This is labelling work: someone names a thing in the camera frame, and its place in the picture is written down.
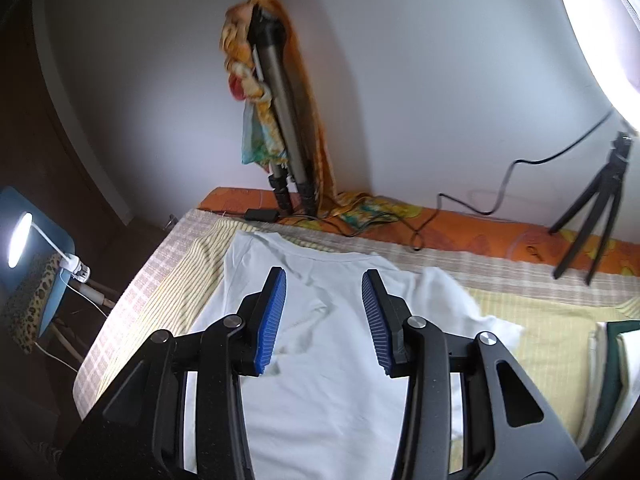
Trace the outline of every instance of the fabric hanging on tripod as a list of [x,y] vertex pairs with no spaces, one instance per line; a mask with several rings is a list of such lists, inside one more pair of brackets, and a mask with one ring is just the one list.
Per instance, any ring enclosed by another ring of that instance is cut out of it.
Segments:
[[341,203],[335,190],[334,171],[324,138],[324,127],[319,120],[318,107],[311,91],[306,69],[298,48],[298,37],[291,21],[278,0],[248,0],[231,7],[226,12],[226,22],[222,29],[220,48],[226,53],[225,68],[229,72],[229,87],[234,97],[248,99],[245,112],[245,131],[243,139],[243,162],[256,162],[268,170],[270,163],[286,162],[284,147],[278,124],[274,118],[268,88],[254,76],[252,48],[247,41],[248,27],[252,10],[259,4],[267,12],[278,18],[286,28],[287,42],[284,46],[284,65],[289,76],[296,109],[302,125],[302,137],[306,148],[312,155],[315,186],[318,190],[320,214],[326,214]]

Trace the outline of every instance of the desk lamp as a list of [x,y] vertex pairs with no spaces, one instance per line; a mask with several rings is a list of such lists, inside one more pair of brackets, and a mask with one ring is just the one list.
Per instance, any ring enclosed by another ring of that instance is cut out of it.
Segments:
[[60,248],[58,248],[58,246],[42,231],[42,229],[33,222],[33,215],[29,212],[22,213],[18,223],[15,225],[14,232],[12,233],[8,254],[9,267],[13,269],[18,264],[18,261],[22,256],[22,252],[24,251],[24,247],[27,244],[29,232],[32,227],[40,233],[40,235],[56,250],[56,252],[58,252],[58,254],[60,254],[60,256],[62,256],[62,260],[60,260],[60,267],[68,270],[69,273],[71,273],[71,276],[81,283],[85,283],[89,279],[89,274],[91,273],[89,267],[82,263],[80,258],[74,254],[63,253]]
[[613,142],[606,165],[549,229],[550,234],[559,231],[595,196],[593,207],[574,243],[554,270],[553,276],[558,279],[587,241],[611,200],[609,218],[585,279],[589,285],[616,221],[628,154],[640,129],[640,0],[562,1],[593,76],[623,118],[622,131]]

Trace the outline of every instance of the tripod stand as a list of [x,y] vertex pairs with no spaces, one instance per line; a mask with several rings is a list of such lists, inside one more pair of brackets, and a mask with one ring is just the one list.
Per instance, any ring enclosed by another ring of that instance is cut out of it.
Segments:
[[618,132],[618,137],[612,143],[613,149],[609,153],[607,163],[587,186],[587,189],[585,189],[578,197],[578,200],[576,200],[567,212],[551,226],[551,229],[549,229],[549,234],[557,233],[571,218],[576,215],[578,211],[580,211],[580,209],[585,206],[592,196],[596,195],[596,199],[589,216],[587,216],[587,219],[584,221],[580,231],[578,231],[578,235],[575,237],[574,243],[571,244],[567,253],[554,269],[553,276],[556,280],[564,274],[569,264],[575,258],[575,255],[587,241],[587,238],[598,223],[600,216],[604,213],[604,209],[609,203],[609,199],[612,198],[613,200],[611,203],[611,210],[609,211],[609,218],[607,219],[607,224],[602,233],[596,257],[593,260],[591,269],[584,280],[587,285],[591,283],[591,279],[598,269],[600,259],[602,258],[604,250],[609,242],[613,225],[616,222],[616,216],[618,214],[618,209],[620,208],[620,201],[622,200],[622,183],[625,177],[629,149],[631,148],[632,143],[633,139],[630,134]]
[[291,82],[284,68],[287,31],[278,18],[271,16],[256,4],[247,40],[255,47],[264,82],[271,90],[276,120],[289,157],[288,168],[271,165],[273,174],[269,177],[269,183],[273,187],[280,209],[292,214],[293,206],[287,189],[287,173],[290,173],[296,183],[305,214],[314,216],[318,211],[318,204],[313,162],[303,141]]

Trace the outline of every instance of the colorful fabric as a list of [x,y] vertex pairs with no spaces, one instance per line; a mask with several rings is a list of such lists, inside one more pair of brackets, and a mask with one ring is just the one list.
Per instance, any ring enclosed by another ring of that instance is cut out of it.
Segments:
[[[346,222],[354,229],[361,228],[380,213],[393,213],[402,218],[414,218],[418,216],[422,208],[410,205],[398,200],[392,200],[380,196],[364,196],[350,209],[339,214],[340,220]],[[376,222],[396,222],[395,216],[381,216]]]
[[[296,194],[292,194],[291,199],[294,205],[300,202]],[[248,208],[273,208],[277,207],[277,204],[273,193],[267,190],[219,187],[209,193],[198,207],[208,211],[244,213]],[[405,207],[406,215],[403,216],[406,216],[408,223],[416,228],[433,214],[433,209]],[[348,232],[350,225],[341,218],[333,218],[332,222]],[[290,219],[284,222],[293,224],[298,220]],[[335,233],[335,229],[324,222],[305,221],[303,225]],[[373,226],[360,236],[404,246],[411,246],[413,242],[412,232],[400,222]],[[466,251],[482,256],[555,267],[574,240],[575,232],[561,230],[558,234],[549,235],[547,228],[539,225],[441,211],[435,220],[422,230],[422,237],[427,248],[439,251]],[[589,269],[599,243],[600,237],[592,235],[570,267],[578,270]],[[596,277],[601,273],[640,276],[640,245],[610,240],[598,271]],[[559,283],[565,283],[566,280],[565,274]]]
[[220,48],[227,54],[225,68],[231,93],[245,101],[242,163],[255,162],[269,171],[270,163],[287,163],[287,152],[271,107],[271,91],[254,77],[254,60],[246,40],[251,10],[252,6],[243,4],[226,12]]

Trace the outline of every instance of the blue stool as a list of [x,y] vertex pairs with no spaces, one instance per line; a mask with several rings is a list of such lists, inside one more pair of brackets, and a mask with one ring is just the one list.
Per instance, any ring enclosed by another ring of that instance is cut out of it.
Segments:
[[[63,252],[74,254],[76,246],[73,239],[59,225],[53,223],[36,206],[18,193],[13,187],[5,187],[0,192],[0,285],[4,289],[4,294],[10,296],[15,292],[20,282],[26,277],[32,258],[36,254],[52,253],[49,244],[38,234],[29,236],[27,245],[22,252],[22,257],[18,264],[9,268],[7,263],[7,251],[9,240],[13,233],[16,222],[23,212],[28,211],[33,214],[33,221],[46,232]],[[54,280],[49,299],[44,307],[38,328],[38,336],[45,331],[51,319],[54,317],[62,295],[65,293],[66,284],[69,281],[70,273],[65,269],[60,269]]]

